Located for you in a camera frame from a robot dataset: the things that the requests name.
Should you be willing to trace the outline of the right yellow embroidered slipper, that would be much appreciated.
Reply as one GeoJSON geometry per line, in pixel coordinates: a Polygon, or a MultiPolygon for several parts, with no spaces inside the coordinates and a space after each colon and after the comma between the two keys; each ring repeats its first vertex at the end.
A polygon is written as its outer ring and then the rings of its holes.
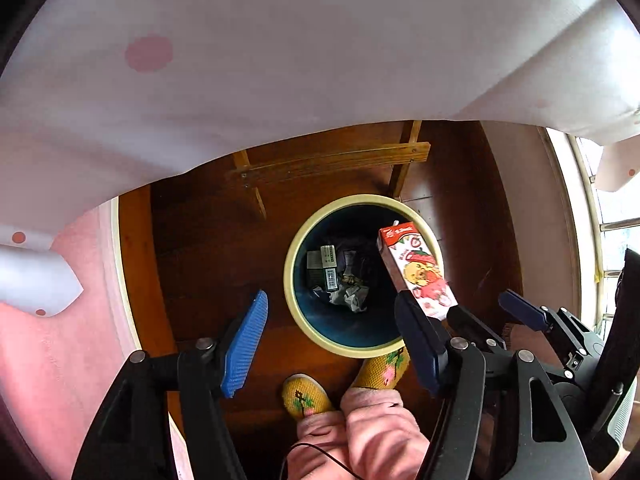
{"type": "Polygon", "coordinates": [[[405,347],[401,347],[385,356],[366,359],[352,382],[352,388],[373,390],[393,389],[404,376],[410,363],[405,347]]]}

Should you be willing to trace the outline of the pink trouser legs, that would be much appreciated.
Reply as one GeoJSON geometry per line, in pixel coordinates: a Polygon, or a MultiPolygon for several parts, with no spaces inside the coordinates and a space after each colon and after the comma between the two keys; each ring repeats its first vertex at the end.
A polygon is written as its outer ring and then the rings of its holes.
{"type": "Polygon", "coordinates": [[[413,479],[430,446],[395,389],[350,388],[337,408],[300,420],[296,432],[290,479],[413,479]]]}

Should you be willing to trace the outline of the round cream trash bin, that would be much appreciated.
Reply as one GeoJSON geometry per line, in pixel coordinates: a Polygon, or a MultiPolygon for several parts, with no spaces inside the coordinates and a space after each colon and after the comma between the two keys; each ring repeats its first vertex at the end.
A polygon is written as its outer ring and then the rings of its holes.
{"type": "Polygon", "coordinates": [[[397,286],[378,248],[378,234],[394,222],[412,223],[425,251],[444,264],[420,214],[381,195],[334,200],[294,236],[283,271],[285,301],[295,323],[321,349],[369,359],[404,344],[394,318],[397,286]]]}

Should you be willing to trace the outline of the cartoon patterned tablecloth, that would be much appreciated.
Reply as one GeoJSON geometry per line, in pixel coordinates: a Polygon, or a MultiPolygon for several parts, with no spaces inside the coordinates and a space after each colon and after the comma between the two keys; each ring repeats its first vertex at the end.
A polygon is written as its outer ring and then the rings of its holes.
{"type": "Polygon", "coordinates": [[[64,226],[273,141],[401,119],[550,127],[639,168],[639,0],[1,0],[1,299],[81,294],[64,226]]]}

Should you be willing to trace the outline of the left yellow embroidered slipper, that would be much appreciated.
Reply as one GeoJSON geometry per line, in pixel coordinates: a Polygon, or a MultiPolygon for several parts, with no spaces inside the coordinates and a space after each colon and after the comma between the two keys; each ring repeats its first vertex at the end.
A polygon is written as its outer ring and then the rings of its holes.
{"type": "Polygon", "coordinates": [[[285,379],[282,385],[282,400],[284,408],[296,422],[333,410],[326,390],[306,374],[293,374],[285,379]]]}

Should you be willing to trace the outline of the yellow embroidered slipper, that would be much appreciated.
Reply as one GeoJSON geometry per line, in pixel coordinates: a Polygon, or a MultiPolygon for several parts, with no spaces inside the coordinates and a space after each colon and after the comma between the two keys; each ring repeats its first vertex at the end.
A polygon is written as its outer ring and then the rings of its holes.
{"type": "Polygon", "coordinates": [[[405,347],[401,347],[385,356],[366,359],[352,382],[352,388],[373,390],[393,389],[404,376],[410,363],[405,347]]]}
{"type": "Polygon", "coordinates": [[[282,385],[282,400],[284,408],[296,422],[333,410],[326,390],[306,374],[293,374],[285,379],[282,385]]]}

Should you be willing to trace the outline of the white paper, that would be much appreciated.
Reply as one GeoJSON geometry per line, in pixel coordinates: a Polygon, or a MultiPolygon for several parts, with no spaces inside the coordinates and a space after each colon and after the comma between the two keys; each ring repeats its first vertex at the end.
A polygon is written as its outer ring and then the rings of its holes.
{"type": "Polygon", "coordinates": [[[354,313],[367,310],[369,287],[358,283],[341,283],[338,289],[330,292],[329,303],[334,306],[346,306],[354,313]]]}

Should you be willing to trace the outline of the dark green carton box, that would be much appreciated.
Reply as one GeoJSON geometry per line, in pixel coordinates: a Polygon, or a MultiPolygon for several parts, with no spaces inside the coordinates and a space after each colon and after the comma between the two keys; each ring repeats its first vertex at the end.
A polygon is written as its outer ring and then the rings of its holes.
{"type": "Polygon", "coordinates": [[[306,272],[310,288],[324,286],[324,269],[321,252],[318,250],[306,252],[306,272]]]}

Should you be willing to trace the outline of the red cartoon snack box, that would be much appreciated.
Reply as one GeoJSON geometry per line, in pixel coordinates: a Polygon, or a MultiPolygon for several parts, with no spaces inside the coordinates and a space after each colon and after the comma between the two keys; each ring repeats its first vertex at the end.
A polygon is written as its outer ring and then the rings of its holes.
{"type": "Polygon", "coordinates": [[[396,290],[410,292],[426,316],[443,321],[457,300],[414,223],[380,229],[378,251],[396,290]]]}

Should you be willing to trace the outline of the purple plastic bag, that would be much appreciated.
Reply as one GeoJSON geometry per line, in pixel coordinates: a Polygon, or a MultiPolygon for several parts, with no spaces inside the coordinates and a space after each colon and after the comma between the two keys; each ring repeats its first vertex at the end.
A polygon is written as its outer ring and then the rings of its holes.
{"type": "Polygon", "coordinates": [[[364,281],[367,276],[368,253],[358,244],[344,243],[336,248],[337,275],[364,281]]]}

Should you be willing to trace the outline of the wooden table frame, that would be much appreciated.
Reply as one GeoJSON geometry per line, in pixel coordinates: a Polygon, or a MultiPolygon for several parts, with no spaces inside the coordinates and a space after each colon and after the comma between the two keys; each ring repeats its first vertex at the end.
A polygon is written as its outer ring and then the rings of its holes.
{"type": "Polygon", "coordinates": [[[397,143],[383,144],[374,148],[314,153],[257,165],[250,162],[247,150],[242,150],[232,154],[234,168],[227,171],[224,178],[227,182],[241,185],[244,190],[247,190],[248,195],[255,201],[258,214],[263,219],[267,219],[267,211],[258,185],[299,180],[322,176],[322,174],[334,174],[334,172],[392,166],[386,195],[398,200],[411,165],[426,162],[431,151],[431,144],[419,141],[421,129],[420,120],[408,120],[404,123],[400,141],[397,143]]]}

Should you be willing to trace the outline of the white green medicine box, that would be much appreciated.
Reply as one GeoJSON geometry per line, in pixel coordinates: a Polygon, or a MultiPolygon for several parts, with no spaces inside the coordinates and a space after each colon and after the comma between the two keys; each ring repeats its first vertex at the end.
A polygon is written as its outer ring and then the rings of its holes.
{"type": "Polygon", "coordinates": [[[338,289],[337,258],[333,245],[320,247],[321,264],[324,273],[324,284],[327,292],[338,289]]]}

